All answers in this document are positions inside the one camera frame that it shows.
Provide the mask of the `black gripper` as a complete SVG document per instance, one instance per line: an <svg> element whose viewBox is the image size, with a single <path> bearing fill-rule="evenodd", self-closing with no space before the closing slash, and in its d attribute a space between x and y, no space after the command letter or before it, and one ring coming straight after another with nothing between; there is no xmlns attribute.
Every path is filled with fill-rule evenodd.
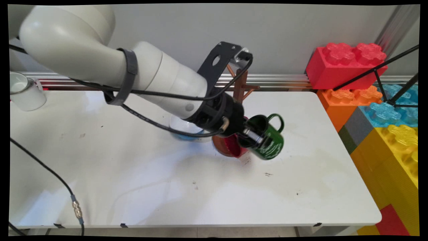
<svg viewBox="0 0 428 241"><path fill-rule="evenodd" d="M192 123L210 133L220 130L224 125L223 118L229 120L229 125L223 129L220 136L231 136L243 131L247 139L255 145L264 145L266 134L266 117L251 117L247 121L244 118L244 108L231 95L222 93L219 97L202 101L202 105L192 115ZM250 128L244 129L244 123Z"/></svg>

